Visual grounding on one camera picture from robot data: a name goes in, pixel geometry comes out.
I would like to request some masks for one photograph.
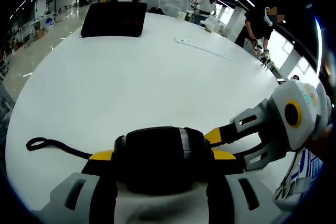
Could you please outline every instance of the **white table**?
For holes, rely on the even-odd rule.
[[[178,44],[174,37],[212,48],[232,62]],[[29,209],[42,209],[50,191],[80,172],[86,160],[55,148],[29,152],[25,144],[31,138],[51,138],[95,153],[112,149],[118,136],[146,127],[171,125],[207,133],[270,97],[277,86],[273,74],[236,44],[171,17],[146,14],[140,38],[81,38],[78,29],[41,62],[17,99],[7,135],[8,178]],[[240,151],[259,141],[255,135],[246,139],[222,149]],[[279,169],[259,177],[276,188],[284,175],[277,178]],[[195,195],[203,202],[197,203]],[[172,223],[204,223],[205,186],[184,197],[195,204],[185,210],[193,217],[187,213]],[[153,205],[151,198],[137,199]],[[167,196],[163,206],[178,200]],[[116,215],[122,204],[128,206],[126,212],[136,202],[129,193],[119,193]]]

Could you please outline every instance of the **black strap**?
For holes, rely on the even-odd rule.
[[[28,143],[26,144],[26,147],[27,147],[27,150],[34,151],[34,150],[42,149],[42,148],[47,147],[49,145],[52,145],[54,147],[57,147],[57,148],[61,149],[62,151],[65,151],[65,152],[70,153],[74,156],[81,157],[81,158],[84,158],[84,159],[89,159],[92,156],[92,154],[81,152],[79,150],[73,149],[73,148],[69,147],[68,145],[66,145],[66,144],[64,144],[60,141],[52,140],[52,139],[46,139],[44,137],[36,137],[36,138],[33,138],[33,139],[29,140]]]

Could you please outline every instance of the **glove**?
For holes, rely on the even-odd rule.
[[[253,48],[256,48],[256,46],[257,46],[257,39],[256,39],[256,37],[250,38],[250,41],[252,43]]]

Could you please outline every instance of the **gray plastic housing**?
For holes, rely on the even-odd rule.
[[[51,191],[50,202],[41,211],[32,213],[47,224],[89,224],[92,195],[98,180],[96,175],[73,173]]]

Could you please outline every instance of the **person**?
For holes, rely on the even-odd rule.
[[[292,76],[292,78],[295,79],[295,80],[298,80],[298,81],[300,80],[300,78],[299,78],[296,74],[294,74],[294,75]]]
[[[197,0],[194,9],[193,23],[199,25],[201,21],[206,20],[211,12],[213,16],[217,15],[217,7],[214,0]]]
[[[253,48],[257,46],[257,39],[264,38],[264,52],[267,52],[268,40],[273,31],[273,24],[279,23],[285,18],[284,14],[278,14],[277,8],[258,8],[245,13],[245,26],[242,28],[235,43],[244,47],[245,38],[249,39]]]

